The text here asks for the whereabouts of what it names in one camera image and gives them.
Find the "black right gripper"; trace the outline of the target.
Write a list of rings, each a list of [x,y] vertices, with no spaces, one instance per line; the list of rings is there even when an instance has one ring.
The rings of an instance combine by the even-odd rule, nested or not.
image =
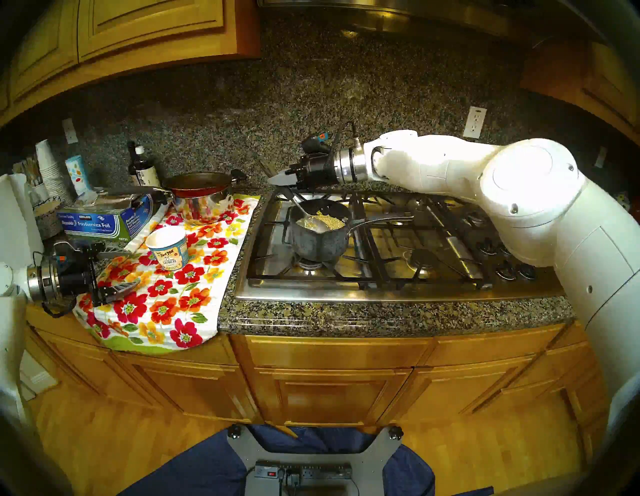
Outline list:
[[[286,170],[279,171],[267,179],[274,186],[298,190],[315,190],[322,186],[337,185],[337,175],[334,167],[334,155],[325,153],[311,153],[304,155],[296,164],[291,164]]]

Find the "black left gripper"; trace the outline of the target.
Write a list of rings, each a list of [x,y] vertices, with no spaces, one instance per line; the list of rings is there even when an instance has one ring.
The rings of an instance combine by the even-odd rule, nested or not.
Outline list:
[[[124,249],[107,248],[106,244],[53,244],[49,258],[49,285],[47,303],[64,298],[89,294],[97,306],[124,299],[134,292],[141,280],[122,281],[101,287],[97,281],[95,265],[118,257],[131,258],[133,253]]]

